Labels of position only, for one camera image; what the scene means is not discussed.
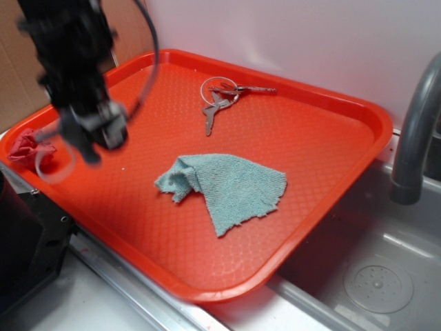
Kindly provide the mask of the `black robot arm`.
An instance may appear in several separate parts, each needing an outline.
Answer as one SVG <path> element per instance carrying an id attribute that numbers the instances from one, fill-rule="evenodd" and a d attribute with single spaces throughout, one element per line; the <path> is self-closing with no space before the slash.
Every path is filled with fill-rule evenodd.
<path id="1" fill-rule="evenodd" d="M 100 1 L 20 1 L 20 31 L 28 34 L 44 69 L 39 83 L 59 113 L 56 133 L 88 164 L 94 146 L 120 148 L 127 112 L 111 100 L 100 66 L 111 57 L 112 32 Z"/>

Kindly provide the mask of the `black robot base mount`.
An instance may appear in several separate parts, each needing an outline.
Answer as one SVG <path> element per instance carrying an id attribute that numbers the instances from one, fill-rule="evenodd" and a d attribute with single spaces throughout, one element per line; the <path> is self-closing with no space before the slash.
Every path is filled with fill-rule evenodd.
<path id="1" fill-rule="evenodd" d="M 1 314 L 60 274 L 74 228 L 71 216 L 43 193 L 17 193 L 1 175 Z"/>

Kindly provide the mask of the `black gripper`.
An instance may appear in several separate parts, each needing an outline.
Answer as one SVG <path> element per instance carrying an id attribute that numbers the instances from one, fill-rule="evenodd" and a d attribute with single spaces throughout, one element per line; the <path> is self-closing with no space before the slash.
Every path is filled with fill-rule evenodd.
<path id="1" fill-rule="evenodd" d="M 122 104 L 107 100 L 91 108 L 91 113 L 79 115 L 77 110 L 73 105 L 59 110 L 59 134 L 87 164 L 101 162 L 95 145 L 116 150 L 125 144 L 127 115 Z"/>

